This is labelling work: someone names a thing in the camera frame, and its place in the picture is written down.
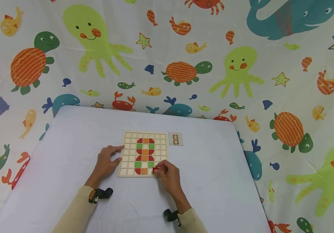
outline red crab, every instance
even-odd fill
[[[214,120],[225,120],[225,121],[229,121],[229,122],[235,121],[237,119],[237,116],[230,115],[231,120],[229,120],[226,117],[220,116],[221,114],[226,114],[228,112],[229,111],[227,111],[226,109],[222,110],[221,113],[217,117],[214,118]]]
[[[135,105],[136,99],[132,96],[132,98],[128,98],[128,101],[130,101],[131,103],[133,103],[133,105],[131,105],[130,103],[126,102],[126,101],[117,101],[117,98],[123,96],[123,93],[118,94],[118,91],[116,93],[114,93],[114,100],[113,101],[113,107],[112,109],[115,110],[123,110],[123,111],[135,111],[132,109],[132,106]]]
[[[203,9],[208,9],[211,8],[211,15],[214,14],[214,7],[216,8],[216,14],[219,14],[219,8],[218,4],[221,6],[221,10],[224,10],[224,4],[220,0],[186,0],[184,5],[186,5],[188,2],[192,1],[189,3],[188,8],[191,7],[193,3],[195,3],[198,7],[203,8]]]
[[[8,173],[7,173],[6,176],[2,176],[2,183],[11,185],[12,186],[12,190],[16,186],[19,178],[22,176],[22,173],[25,171],[25,168],[26,168],[27,164],[30,162],[30,155],[27,152],[23,152],[21,154],[21,156],[22,156],[22,158],[20,158],[19,160],[17,160],[17,163],[21,163],[21,162],[25,161],[26,159],[27,159],[27,161],[19,169],[19,171],[17,172],[17,175],[15,176],[15,178],[12,179],[12,182],[10,182],[10,177],[12,176],[12,170],[11,169],[8,169]]]

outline white table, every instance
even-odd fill
[[[121,145],[125,130],[182,133],[184,145],[169,146],[169,161],[180,168],[184,192],[209,232],[269,233],[232,123],[80,106],[62,107],[50,124],[0,213],[0,232],[51,232],[101,148]],[[99,201],[86,232],[179,231],[164,220],[163,211],[175,205],[157,178],[114,172],[100,185],[108,187],[114,193]]]

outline cartoon whale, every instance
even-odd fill
[[[43,105],[41,108],[44,108],[44,114],[47,113],[47,111],[49,110],[49,108],[52,107],[52,111],[53,111],[53,117],[56,116],[58,110],[64,106],[64,105],[75,105],[78,106],[80,103],[79,98],[77,98],[76,96],[72,95],[72,94],[63,94],[63,95],[59,95],[57,96],[53,103],[51,98],[47,98],[47,103],[45,105]]]
[[[294,33],[318,28],[334,14],[334,0],[288,0],[265,20],[258,20],[256,13],[271,0],[250,0],[247,16],[248,28],[258,36],[278,40]]]
[[[175,104],[176,98],[171,99],[169,96],[166,97],[165,101],[166,103],[170,103],[171,106],[162,113],[163,115],[171,115],[171,116],[189,116],[192,113],[192,108],[188,105],[184,104]],[[150,113],[155,113],[159,110],[159,107],[157,108],[151,108],[149,106],[146,106],[148,110],[150,110]]]
[[[245,157],[247,160],[247,164],[249,165],[252,178],[258,181],[260,180],[263,174],[263,169],[261,167],[260,159],[255,154],[255,152],[260,151],[261,147],[258,146],[257,139],[255,139],[255,142],[254,140],[251,140],[251,144],[252,144],[252,151],[244,150],[243,152],[245,153]]]

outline orange turtle shell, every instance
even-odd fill
[[[177,83],[186,83],[195,78],[197,70],[182,61],[173,62],[166,68],[166,74]]]
[[[29,86],[43,72],[47,58],[43,51],[37,48],[27,48],[20,51],[10,65],[10,76],[17,86]]]
[[[278,114],[275,119],[274,129],[280,141],[290,147],[297,146],[303,139],[303,125],[291,113],[282,112]]]

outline blue fish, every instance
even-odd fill
[[[250,0],[247,26],[256,35],[278,40],[295,33],[318,28],[334,14],[334,0],[288,0],[265,20],[259,20],[256,13],[271,0]]]
[[[253,179],[258,181],[258,180],[260,180],[260,178],[263,174],[263,171],[262,171],[260,159],[255,154],[255,152],[260,151],[261,147],[258,146],[258,140],[257,139],[255,139],[255,142],[254,142],[254,140],[251,140],[251,144],[252,144],[252,151],[244,150],[244,153],[245,153],[245,157],[246,157],[246,160],[247,160],[247,164],[250,168],[251,176],[252,176]]]
[[[264,110],[267,110],[272,104],[270,100],[263,100]]]
[[[196,98],[197,98],[197,95],[196,95],[196,94],[193,94],[192,97],[189,98],[189,99],[190,99],[190,100],[192,100],[192,99],[194,100],[194,99],[196,99]]]
[[[188,105],[184,104],[175,104],[176,98],[171,99],[169,96],[166,97],[165,101],[166,103],[170,103],[171,106],[162,113],[163,115],[171,115],[171,116],[189,116],[192,113],[192,108]],[[146,108],[150,111],[150,113],[155,113],[159,110],[159,107],[157,108],[151,108],[149,106],[146,106]]]
[[[8,105],[2,97],[0,97],[0,116],[5,113],[6,110],[9,110],[10,105]]]
[[[269,166],[273,167],[274,170],[278,170],[280,169],[280,165],[278,164],[278,162],[272,164],[271,162],[269,163]]]
[[[153,65],[147,65],[145,67],[145,71],[150,72],[150,74],[154,74],[154,66]]]
[[[44,114],[47,113],[47,111],[49,110],[49,108],[52,107],[52,111],[53,111],[53,117],[56,116],[58,110],[64,106],[64,105],[75,105],[78,106],[80,103],[79,98],[77,98],[76,96],[72,95],[72,94],[63,94],[63,95],[59,95],[57,96],[53,103],[51,98],[47,98],[47,103],[45,105],[43,105],[41,108],[44,108]]]
[[[70,79],[64,78],[63,79],[63,86],[66,87],[66,85],[69,85],[71,83]]]
[[[40,136],[39,141],[41,141],[43,139],[43,137],[45,136],[45,133],[47,132],[48,128],[49,128],[49,124],[46,124],[45,125],[45,132]]]

